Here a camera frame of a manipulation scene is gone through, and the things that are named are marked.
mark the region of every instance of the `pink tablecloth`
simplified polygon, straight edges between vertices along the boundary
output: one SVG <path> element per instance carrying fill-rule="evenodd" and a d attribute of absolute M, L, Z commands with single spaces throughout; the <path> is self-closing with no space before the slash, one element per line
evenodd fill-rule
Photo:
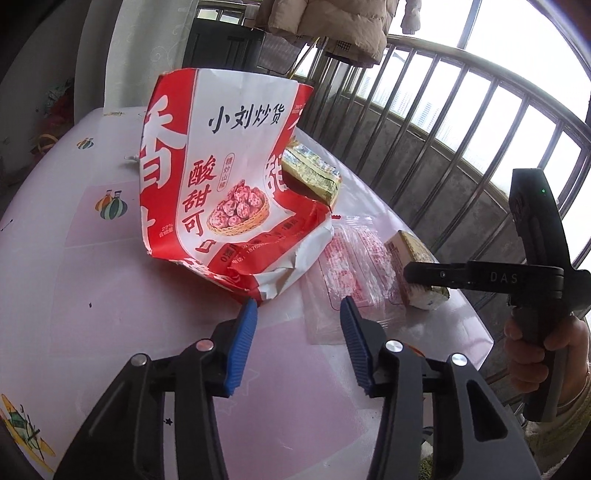
<path fill-rule="evenodd" d="M 137 155 L 143 115 L 92 112 L 35 168 L 0 222 L 0 393 L 22 405 L 54 450 L 44 460 L 25 452 L 45 478 L 131 355 L 175 355 L 239 309 L 222 289 L 145 252 L 138 166 L 125 159 Z M 298 136 L 343 173 L 335 213 L 377 218 L 382 239 L 408 229 L 330 153 Z M 121 191 L 128 210 L 106 221 L 95 206 L 108 189 Z M 491 350 L 460 292 L 407 319 L 397 336 L 432 358 L 463 352 L 480 367 Z M 171 400 L 167 480 L 176 478 Z M 381 400 L 356 385 L 344 346 L 307 343 L 296 283 L 260 307 L 242 386 L 216 409 L 232 480 L 357 480 L 369 468 Z"/>

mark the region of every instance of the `human hand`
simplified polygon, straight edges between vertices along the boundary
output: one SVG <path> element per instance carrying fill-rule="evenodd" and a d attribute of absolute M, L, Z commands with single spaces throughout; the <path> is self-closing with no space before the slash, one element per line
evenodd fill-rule
<path fill-rule="evenodd" d="M 513 316 L 505 323 L 505 352 L 509 357 L 507 370 L 511 383 L 521 393 L 538 389 L 548 377 L 548 367 L 541 363 L 545 350 L 522 340 L 522 332 Z M 581 392 L 587 381 L 589 328 L 575 316 L 563 319 L 546 337 L 544 346 L 549 351 L 569 347 L 569 358 L 564 372 L 562 392 L 558 400 L 564 404 Z"/>

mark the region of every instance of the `bracelet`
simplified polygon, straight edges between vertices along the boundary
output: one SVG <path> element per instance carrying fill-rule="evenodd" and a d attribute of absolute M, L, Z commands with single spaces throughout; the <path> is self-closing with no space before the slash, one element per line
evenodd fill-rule
<path fill-rule="evenodd" d="M 577 395 L 575 395 L 575 397 L 572 400 L 569 400 L 568 402 L 563 403 L 562 405 L 558 405 L 558 414 L 564 413 L 566 410 L 568 410 L 581 397 L 581 395 L 583 395 L 583 392 L 589 386 L 589 378 L 590 377 L 591 377 L 591 370 L 589 369 L 589 360 L 587 360 L 587 376 L 585 377 L 585 385 L 583 386 L 581 391 Z"/>

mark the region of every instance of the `plastic bag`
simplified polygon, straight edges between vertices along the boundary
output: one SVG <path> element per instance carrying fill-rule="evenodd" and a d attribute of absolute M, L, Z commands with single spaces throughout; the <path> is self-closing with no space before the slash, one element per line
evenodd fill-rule
<path fill-rule="evenodd" d="M 160 76 L 139 155 L 148 253 L 258 301 L 300 278 L 332 237 L 329 208 L 282 179 L 310 93 L 294 80 L 229 70 Z"/>
<path fill-rule="evenodd" d="M 372 219 L 342 217 L 333 226 L 333 239 L 301 281 L 309 342 L 345 342 L 339 313 L 347 295 L 364 318 L 386 330 L 403 323 L 406 309 L 396 272 Z"/>

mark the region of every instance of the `wicker basket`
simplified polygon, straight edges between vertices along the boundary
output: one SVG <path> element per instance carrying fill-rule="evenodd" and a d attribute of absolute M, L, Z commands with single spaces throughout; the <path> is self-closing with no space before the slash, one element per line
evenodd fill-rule
<path fill-rule="evenodd" d="M 217 233 L 218 235 L 240 235 L 241 233 L 246 233 L 253 228 L 262 225 L 262 223 L 269 217 L 269 199 L 265 195 L 265 203 L 262 204 L 261 209 L 251 216 L 249 219 L 245 220 L 244 222 L 235 225 L 235 226 L 227 226 L 226 228 L 216 228 L 214 227 L 210 220 L 212 215 L 215 213 L 215 210 L 209 215 L 207 218 L 207 227 L 213 232 Z"/>

